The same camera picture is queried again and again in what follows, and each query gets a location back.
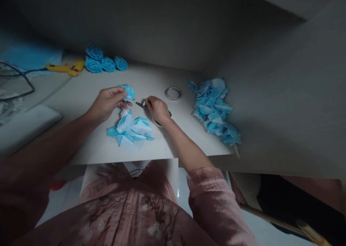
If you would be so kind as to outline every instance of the blue crepe paper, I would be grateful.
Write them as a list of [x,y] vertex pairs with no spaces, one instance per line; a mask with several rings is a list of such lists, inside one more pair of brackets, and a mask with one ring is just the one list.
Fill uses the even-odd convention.
[[193,82],[188,87],[197,94],[194,116],[204,122],[208,133],[214,133],[222,138],[224,143],[234,145],[241,143],[241,135],[237,129],[226,123],[226,115],[232,112],[232,107],[223,102],[228,89],[222,78],[215,78],[201,83],[200,88]]
[[114,62],[115,62],[116,69],[120,71],[125,71],[127,69],[127,62],[122,57],[115,56]]
[[124,101],[133,102],[134,96],[136,95],[133,88],[128,84],[118,85],[118,87],[125,88],[125,92],[128,93],[127,97],[124,98]]
[[100,61],[95,60],[89,56],[85,57],[85,67],[91,72],[91,73],[98,73],[101,74],[103,72],[102,70],[102,64]]
[[107,72],[115,71],[115,62],[109,57],[104,57],[101,60],[101,65],[102,65],[102,68]]
[[87,46],[85,52],[93,59],[101,61],[104,57],[103,51],[96,45]]
[[116,137],[119,146],[135,146],[134,141],[154,140],[149,120],[143,117],[133,119],[132,110],[123,110],[117,126],[107,128],[107,136]]

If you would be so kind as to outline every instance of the white desk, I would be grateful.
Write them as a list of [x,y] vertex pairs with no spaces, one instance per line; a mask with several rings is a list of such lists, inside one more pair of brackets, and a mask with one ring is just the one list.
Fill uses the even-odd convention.
[[[230,146],[222,143],[219,137],[208,134],[202,123],[192,116],[196,95],[189,90],[186,83],[189,80],[198,78],[198,74],[189,71],[143,63],[129,63],[129,67],[125,72],[92,74],[84,69],[78,77],[71,79],[64,87],[47,99],[44,104],[64,115],[64,118],[54,127],[54,129],[57,129],[85,113],[101,89],[118,84],[128,84],[133,87],[136,93],[136,101],[141,102],[150,95],[164,100],[172,112],[172,118],[201,147],[206,155],[232,154],[234,152]],[[165,97],[164,91],[171,86],[177,86],[182,90],[183,95],[180,100],[170,101]],[[151,119],[148,112],[138,105],[134,104],[131,109],[134,118],[141,116]],[[143,147],[138,151],[119,147],[115,138],[106,135],[106,128],[114,126],[119,121],[120,111],[119,108],[115,109],[110,118],[91,134],[87,142],[74,156],[71,164],[177,157],[172,150],[172,145],[165,130],[157,127],[153,122],[150,123],[150,126],[155,132],[154,141],[144,141]]]

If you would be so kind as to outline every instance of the forearm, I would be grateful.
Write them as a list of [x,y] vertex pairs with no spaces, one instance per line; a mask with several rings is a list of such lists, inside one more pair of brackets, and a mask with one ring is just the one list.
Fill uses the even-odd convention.
[[4,163],[25,170],[22,178],[30,179],[31,185],[34,185],[33,182],[48,182],[65,166],[98,125],[99,122],[83,115],[48,138],[24,147]]
[[174,120],[169,119],[163,123],[163,127],[169,134],[178,158],[188,173],[203,167],[213,167],[206,154],[183,132]]

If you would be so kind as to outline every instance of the blue fabric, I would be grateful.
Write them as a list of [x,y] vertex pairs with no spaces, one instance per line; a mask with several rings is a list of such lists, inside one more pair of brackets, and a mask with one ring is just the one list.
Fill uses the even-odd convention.
[[104,57],[103,51],[95,45],[89,45],[85,51],[91,58],[98,61],[101,61]]
[[115,71],[115,62],[109,58],[109,57],[104,57],[101,60],[102,68],[107,71],[107,72],[114,72]]
[[[41,69],[46,63],[60,65],[63,49],[44,41],[30,41],[17,37],[0,29],[6,50],[0,54],[0,61],[10,64],[21,72]],[[49,71],[37,71],[35,75],[52,74]]]
[[193,82],[187,84],[197,94],[194,116],[198,117],[208,133],[214,133],[229,145],[241,143],[241,135],[237,129],[225,122],[232,107],[223,102],[228,89],[222,78],[215,78],[201,83],[200,88]]
[[89,56],[86,56],[84,64],[91,73],[101,74],[103,72],[101,62]]
[[116,137],[119,146],[137,147],[134,141],[153,141],[153,134],[149,120],[143,117],[133,119],[132,110],[123,110],[119,123],[116,126],[107,128],[107,136]]
[[127,62],[122,57],[115,56],[114,58],[116,69],[125,71],[127,69]]
[[117,85],[117,86],[125,88],[125,92],[128,93],[127,97],[124,98],[124,101],[133,102],[133,99],[134,99],[134,97],[136,95],[134,90],[133,90],[133,88],[131,86],[129,86],[128,84]]

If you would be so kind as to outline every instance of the pink floral shirt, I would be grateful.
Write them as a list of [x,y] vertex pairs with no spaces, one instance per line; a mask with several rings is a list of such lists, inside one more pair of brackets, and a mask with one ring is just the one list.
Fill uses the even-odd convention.
[[117,174],[94,181],[78,206],[34,229],[45,197],[35,196],[38,191],[11,193],[16,179],[6,179],[8,172],[2,176],[0,204],[31,220],[30,231],[13,245],[257,245],[219,169],[203,168],[187,177],[193,218],[176,204],[164,175],[144,173],[137,180]]

